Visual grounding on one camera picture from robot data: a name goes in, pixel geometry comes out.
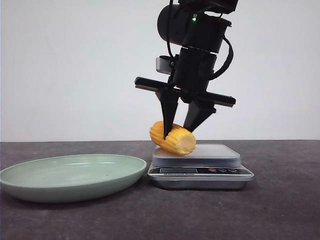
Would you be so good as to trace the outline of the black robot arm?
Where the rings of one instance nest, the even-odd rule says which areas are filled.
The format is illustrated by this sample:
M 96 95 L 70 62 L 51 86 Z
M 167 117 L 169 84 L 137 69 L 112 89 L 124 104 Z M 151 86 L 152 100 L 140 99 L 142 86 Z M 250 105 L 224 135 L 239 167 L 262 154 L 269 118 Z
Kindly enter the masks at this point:
M 222 42 L 230 41 L 225 32 L 232 23 L 222 16 L 235 11 L 236 0 L 180 0 L 164 7 L 157 19 L 157 30 L 167 45 L 181 46 L 176 55 L 156 58 L 156 70 L 169 76 L 167 82 L 144 77 L 135 79 L 135 86 L 156 93 L 162 108 L 165 139 L 181 99 L 189 105 L 183 127 L 193 132 L 211 114 L 215 105 L 232 107 L 236 99 L 207 91 L 210 81 L 221 76 L 230 66 L 234 51 L 228 55 L 219 70 L 214 70 Z

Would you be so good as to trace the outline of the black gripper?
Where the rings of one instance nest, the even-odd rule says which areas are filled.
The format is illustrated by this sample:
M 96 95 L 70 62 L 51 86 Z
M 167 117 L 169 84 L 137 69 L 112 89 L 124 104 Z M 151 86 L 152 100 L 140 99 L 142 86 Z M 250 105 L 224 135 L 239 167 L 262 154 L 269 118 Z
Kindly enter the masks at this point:
M 161 103 L 164 139 L 173 128 L 179 98 L 189 104 L 183 127 L 190 132 L 216 112 L 214 105 L 232 107 L 236 104 L 231 96 L 207 91 L 216 59 L 213 53 L 182 48 L 167 83 L 144 77 L 135 79 L 137 88 L 155 92 Z

